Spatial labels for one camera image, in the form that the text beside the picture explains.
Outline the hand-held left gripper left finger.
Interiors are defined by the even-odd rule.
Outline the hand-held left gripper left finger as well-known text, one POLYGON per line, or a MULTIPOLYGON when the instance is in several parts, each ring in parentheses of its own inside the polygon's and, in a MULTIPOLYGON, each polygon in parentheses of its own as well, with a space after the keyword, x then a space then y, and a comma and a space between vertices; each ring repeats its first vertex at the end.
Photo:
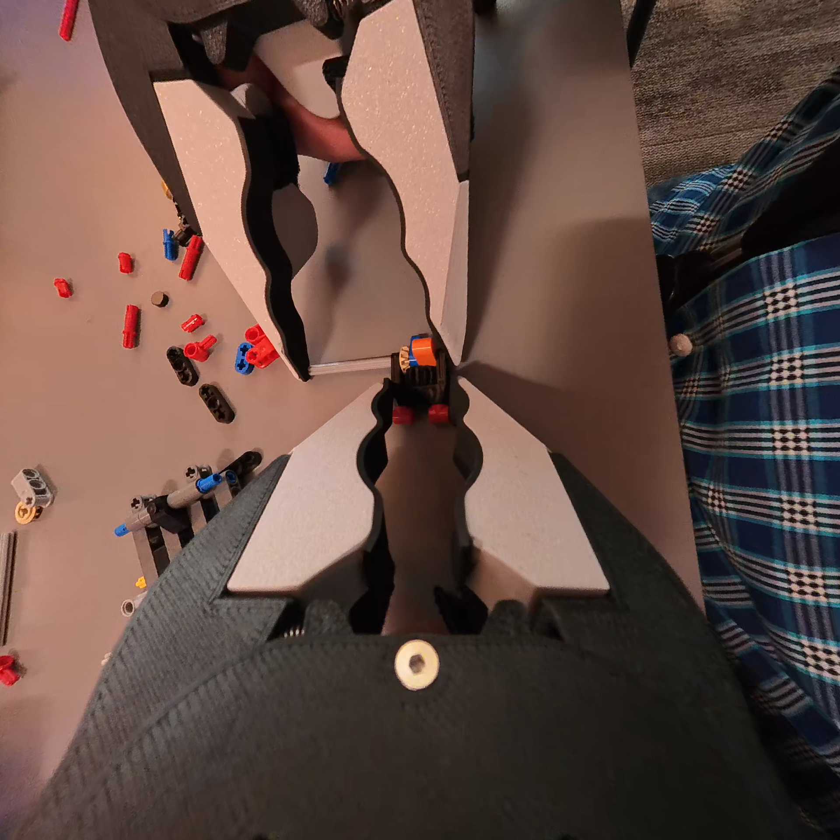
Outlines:
POLYGON ((355 632, 381 632, 394 590, 384 503, 393 383, 373 385, 280 461, 227 582, 236 595, 332 601, 355 632))

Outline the grey lego connector tan gear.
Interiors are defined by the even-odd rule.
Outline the grey lego connector tan gear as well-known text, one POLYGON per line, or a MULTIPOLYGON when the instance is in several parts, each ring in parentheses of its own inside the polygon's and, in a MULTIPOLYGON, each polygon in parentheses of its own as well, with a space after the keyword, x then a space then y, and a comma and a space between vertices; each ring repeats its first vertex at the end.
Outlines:
POLYGON ((11 479, 10 484, 18 499, 14 518, 21 526, 40 518, 55 499, 52 489, 38 469, 22 469, 11 479))

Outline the long light grey lego axle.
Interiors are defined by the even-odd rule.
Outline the long light grey lego axle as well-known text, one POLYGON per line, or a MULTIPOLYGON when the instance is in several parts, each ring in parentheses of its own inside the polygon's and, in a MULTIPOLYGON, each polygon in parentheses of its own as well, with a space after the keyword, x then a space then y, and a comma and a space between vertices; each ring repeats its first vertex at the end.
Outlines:
POLYGON ((311 378, 322 375, 338 375, 348 373, 390 372, 392 357, 390 354, 355 360, 340 360, 311 364, 309 376, 311 378))

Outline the dark grey lego axle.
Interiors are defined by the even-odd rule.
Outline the dark grey lego axle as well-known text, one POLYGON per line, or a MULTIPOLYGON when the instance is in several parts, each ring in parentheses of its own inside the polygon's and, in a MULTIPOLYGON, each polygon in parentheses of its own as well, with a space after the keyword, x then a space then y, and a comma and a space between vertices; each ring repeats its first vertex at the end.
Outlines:
POLYGON ((1 533, 1 647, 7 644, 14 582, 17 534, 1 533))

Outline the small black lego assembly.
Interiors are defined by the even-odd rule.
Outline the small black lego assembly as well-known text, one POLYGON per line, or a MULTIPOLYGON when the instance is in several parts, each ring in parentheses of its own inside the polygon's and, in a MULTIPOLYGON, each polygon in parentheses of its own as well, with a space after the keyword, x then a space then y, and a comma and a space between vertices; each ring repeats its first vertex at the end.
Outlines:
POLYGON ((410 425, 421 410, 435 426, 450 423, 447 354, 430 334, 412 336, 390 357, 392 423, 410 425))

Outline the person in plaid shirt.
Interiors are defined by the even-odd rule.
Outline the person in plaid shirt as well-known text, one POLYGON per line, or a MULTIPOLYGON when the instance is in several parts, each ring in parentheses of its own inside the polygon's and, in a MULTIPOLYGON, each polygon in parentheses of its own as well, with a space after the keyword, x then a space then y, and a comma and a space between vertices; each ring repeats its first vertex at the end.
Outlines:
POLYGON ((647 191, 707 616, 793 801, 838 838, 839 79, 647 191))

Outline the person's right hand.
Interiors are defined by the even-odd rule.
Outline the person's right hand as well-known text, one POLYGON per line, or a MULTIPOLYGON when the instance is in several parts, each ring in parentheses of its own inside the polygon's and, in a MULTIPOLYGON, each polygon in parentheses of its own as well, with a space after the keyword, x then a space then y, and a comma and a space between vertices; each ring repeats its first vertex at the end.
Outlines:
POLYGON ((354 144, 340 118, 323 118, 305 108, 290 110, 288 119, 297 152, 328 163, 362 161, 364 153, 354 144))

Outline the black lego liftarm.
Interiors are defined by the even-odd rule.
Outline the black lego liftarm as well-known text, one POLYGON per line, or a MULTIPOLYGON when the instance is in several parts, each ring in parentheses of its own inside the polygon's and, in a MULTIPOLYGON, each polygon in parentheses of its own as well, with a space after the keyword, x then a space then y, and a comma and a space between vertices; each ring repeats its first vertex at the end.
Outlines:
POLYGON ((198 394, 215 421, 227 425, 235 420, 234 408, 216 384, 200 385, 198 394))
POLYGON ((195 386, 199 382, 200 374, 194 363, 186 357, 183 348, 170 346, 165 352, 165 357, 180 384, 195 386))

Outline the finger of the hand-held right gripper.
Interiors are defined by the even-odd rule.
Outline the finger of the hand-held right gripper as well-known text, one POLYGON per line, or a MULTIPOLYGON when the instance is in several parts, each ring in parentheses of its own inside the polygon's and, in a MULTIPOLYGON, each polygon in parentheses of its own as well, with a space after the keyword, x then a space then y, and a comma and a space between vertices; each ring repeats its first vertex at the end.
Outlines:
POLYGON ((390 180, 427 320, 460 364, 468 310, 470 2, 384 2, 360 20, 339 101, 390 180))
POLYGON ((291 286, 319 233, 286 114, 248 83, 166 80, 154 92, 205 245, 289 371, 308 381, 291 286))

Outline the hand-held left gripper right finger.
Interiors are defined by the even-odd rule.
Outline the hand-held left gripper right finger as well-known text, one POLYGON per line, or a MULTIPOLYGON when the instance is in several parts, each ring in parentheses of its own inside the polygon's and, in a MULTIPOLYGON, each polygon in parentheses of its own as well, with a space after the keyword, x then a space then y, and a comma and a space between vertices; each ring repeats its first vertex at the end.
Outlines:
POLYGON ((515 602, 601 598, 610 584, 548 446, 468 380, 451 385, 455 502, 449 632, 480 632, 515 602))

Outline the grey lego chassis assembly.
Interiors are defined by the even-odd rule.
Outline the grey lego chassis assembly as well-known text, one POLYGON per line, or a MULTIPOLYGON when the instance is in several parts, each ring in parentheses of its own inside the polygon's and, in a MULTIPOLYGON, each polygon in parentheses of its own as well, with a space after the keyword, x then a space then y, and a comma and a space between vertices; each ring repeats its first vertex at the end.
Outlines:
POLYGON ((122 603, 123 616, 136 612, 175 556, 256 476, 263 458, 260 450, 250 449, 217 471, 210 465, 189 465, 173 490, 131 500, 129 515, 114 533, 132 538, 141 574, 135 584, 138 593, 122 603))

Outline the black metal leg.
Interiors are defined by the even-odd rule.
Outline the black metal leg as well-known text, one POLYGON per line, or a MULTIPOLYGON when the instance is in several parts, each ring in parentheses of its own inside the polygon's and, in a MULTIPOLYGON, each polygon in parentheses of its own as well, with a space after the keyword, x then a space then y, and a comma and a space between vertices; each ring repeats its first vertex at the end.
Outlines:
POLYGON ((648 24, 653 16, 658 1, 637 0, 626 25, 626 51, 629 66, 634 67, 635 61, 644 41, 648 24))

